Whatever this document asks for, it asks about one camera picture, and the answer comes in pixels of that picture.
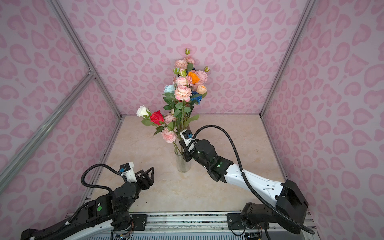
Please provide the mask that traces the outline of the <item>tall clear ribbed glass vase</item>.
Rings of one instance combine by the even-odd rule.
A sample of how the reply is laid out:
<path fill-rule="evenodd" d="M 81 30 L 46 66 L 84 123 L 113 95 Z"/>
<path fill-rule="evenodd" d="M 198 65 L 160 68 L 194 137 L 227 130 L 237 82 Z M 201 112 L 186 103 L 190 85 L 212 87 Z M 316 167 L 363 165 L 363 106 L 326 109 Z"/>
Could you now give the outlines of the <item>tall clear ribbed glass vase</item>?
<path fill-rule="evenodd" d="M 179 172 L 187 173 L 191 169 L 191 164 L 184 160 L 184 156 L 178 147 L 175 147 L 176 166 Z"/>

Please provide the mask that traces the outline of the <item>large pink rose spray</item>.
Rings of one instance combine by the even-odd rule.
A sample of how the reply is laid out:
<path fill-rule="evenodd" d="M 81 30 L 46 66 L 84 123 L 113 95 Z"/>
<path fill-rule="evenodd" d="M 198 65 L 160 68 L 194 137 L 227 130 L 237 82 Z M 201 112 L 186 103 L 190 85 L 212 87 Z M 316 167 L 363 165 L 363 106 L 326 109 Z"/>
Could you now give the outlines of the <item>large pink rose spray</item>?
<path fill-rule="evenodd" d="M 181 132 L 189 127 L 190 122 L 197 119 L 196 117 L 191 116 L 192 111 L 196 106 L 191 104 L 191 96 L 192 91 L 196 91 L 199 85 L 190 85 L 190 78 L 188 76 L 189 72 L 196 72 L 196 70 L 192 69 L 191 71 L 186 71 L 180 69 L 180 76 L 176 79 L 177 88 L 175 90 L 175 97 L 179 102 L 176 104 L 174 109 L 170 110 L 176 118 L 179 140 L 181 139 Z"/>

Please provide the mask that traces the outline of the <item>light blue flower spray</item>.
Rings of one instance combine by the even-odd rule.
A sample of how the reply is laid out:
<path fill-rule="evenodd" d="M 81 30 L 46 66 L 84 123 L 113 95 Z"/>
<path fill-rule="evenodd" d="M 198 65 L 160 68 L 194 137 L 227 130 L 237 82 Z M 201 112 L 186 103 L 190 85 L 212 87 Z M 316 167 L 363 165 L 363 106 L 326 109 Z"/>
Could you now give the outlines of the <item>light blue flower spray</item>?
<path fill-rule="evenodd" d="M 176 104 L 179 102 L 175 97 L 175 90 L 177 88 L 176 79 L 180 76 L 180 69 L 175 68 L 174 69 L 174 78 L 173 78 L 173 84 L 167 85 L 164 89 L 163 93 L 163 100 L 167 104 L 166 107 L 164 107 L 165 110 L 170 111 L 171 109 L 174 109 Z"/>

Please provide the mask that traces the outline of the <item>white rose spray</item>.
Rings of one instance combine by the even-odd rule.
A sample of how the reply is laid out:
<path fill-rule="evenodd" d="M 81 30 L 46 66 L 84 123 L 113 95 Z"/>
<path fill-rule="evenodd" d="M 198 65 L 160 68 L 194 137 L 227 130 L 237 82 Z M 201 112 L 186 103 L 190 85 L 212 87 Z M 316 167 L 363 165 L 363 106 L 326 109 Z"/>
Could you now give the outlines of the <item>white rose spray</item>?
<path fill-rule="evenodd" d="M 145 126 L 152 126 L 154 123 L 151 121 L 151 115 L 152 113 L 150 110 L 145 107 L 144 105 L 140 106 L 137 110 L 136 115 L 139 118 L 142 118 L 141 123 Z"/>

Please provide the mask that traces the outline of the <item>peach rose stem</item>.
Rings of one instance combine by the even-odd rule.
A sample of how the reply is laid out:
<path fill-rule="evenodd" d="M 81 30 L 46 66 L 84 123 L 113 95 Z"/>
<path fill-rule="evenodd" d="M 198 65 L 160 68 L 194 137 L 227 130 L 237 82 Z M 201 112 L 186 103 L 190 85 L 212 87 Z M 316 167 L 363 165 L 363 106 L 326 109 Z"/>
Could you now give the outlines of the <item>peach rose stem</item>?
<path fill-rule="evenodd" d="M 207 92 L 207 88 L 204 85 L 199 85 L 196 92 L 200 95 L 204 95 Z"/>

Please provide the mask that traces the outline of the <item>orange flower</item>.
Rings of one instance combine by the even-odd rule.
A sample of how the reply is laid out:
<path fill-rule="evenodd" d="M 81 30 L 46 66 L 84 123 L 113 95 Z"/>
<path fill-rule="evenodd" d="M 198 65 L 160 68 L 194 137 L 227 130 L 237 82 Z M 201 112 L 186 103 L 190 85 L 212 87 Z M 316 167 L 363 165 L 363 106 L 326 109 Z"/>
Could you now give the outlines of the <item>orange flower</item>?
<path fill-rule="evenodd" d="M 197 83 L 200 82 L 200 78 L 198 77 L 198 75 L 195 72 L 189 72 L 188 76 L 190 78 L 190 80 L 189 80 L 190 85 L 196 85 Z"/>

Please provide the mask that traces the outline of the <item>pink peony flower spray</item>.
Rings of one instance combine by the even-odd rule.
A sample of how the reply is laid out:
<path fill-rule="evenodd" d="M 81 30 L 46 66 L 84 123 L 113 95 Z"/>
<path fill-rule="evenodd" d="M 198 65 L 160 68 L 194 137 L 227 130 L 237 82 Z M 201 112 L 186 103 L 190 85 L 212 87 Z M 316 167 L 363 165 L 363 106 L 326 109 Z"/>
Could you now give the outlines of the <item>pink peony flower spray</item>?
<path fill-rule="evenodd" d="M 210 71 L 210 67 L 208 66 L 206 66 L 204 70 L 196 71 L 196 75 L 199 78 L 199 82 L 197 83 L 197 85 L 203 85 L 207 82 L 208 80 L 207 72 L 209 71 Z"/>

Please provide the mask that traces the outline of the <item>pink rose bud spray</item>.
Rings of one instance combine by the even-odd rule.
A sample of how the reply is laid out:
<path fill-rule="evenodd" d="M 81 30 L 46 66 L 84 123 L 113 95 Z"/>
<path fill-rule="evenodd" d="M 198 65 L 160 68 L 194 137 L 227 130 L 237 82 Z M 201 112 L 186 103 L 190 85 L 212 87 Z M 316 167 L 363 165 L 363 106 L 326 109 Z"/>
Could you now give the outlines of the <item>pink rose bud spray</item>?
<path fill-rule="evenodd" d="M 195 60 L 191 57 L 191 50 L 185 49 L 185 56 L 182 59 L 176 60 L 174 64 L 176 69 L 191 71 L 195 66 Z"/>

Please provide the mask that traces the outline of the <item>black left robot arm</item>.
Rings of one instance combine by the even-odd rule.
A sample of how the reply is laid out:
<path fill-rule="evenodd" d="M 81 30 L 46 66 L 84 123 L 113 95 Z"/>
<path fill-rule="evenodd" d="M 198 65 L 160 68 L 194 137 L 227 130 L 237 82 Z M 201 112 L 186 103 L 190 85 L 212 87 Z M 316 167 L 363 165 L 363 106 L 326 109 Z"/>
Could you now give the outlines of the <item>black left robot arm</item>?
<path fill-rule="evenodd" d="M 87 174 L 95 168 L 106 168 L 120 176 L 124 184 L 112 190 L 110 187 L 92 185 L 86 182 Z M 130 231 L 134 220 L 129 210 L 143 190 L 154 183 L 155 169 L 133 172 L 132 164 L 124 164 L 115 171 L 106 164 L 89 167 L 81 177 L 83 186 L 106 190 L 107 194 L 81 205 L 72 216 L 43 230 L 27 229 L 22 232 L 22 240 L 79 240 L 91 237 L 101 231 Z"/>

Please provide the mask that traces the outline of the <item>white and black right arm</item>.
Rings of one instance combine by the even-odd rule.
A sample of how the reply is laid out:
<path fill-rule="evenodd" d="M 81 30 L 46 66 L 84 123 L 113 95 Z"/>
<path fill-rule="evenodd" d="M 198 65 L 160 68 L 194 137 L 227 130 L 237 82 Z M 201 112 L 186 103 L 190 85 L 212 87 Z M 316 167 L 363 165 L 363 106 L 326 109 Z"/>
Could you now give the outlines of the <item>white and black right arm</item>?
<path fill-rule="evenodd" d="M 214 181 L 248 190 L 260 201 L 260 204 L 246 203 L 243 208 L 240 221 L 245 228 L 253 229 L 262 223 L 276 223 L 292 234 L 298 235 L 301 231 L 315 233 L 304 225 L 309 203 L 295 182 L 272 181 L 246 171 L 219 156 L 207 140 L 199 140 L 189 147 L 190 142 L 180 141 L 186 162 L 196 161 Z"/>

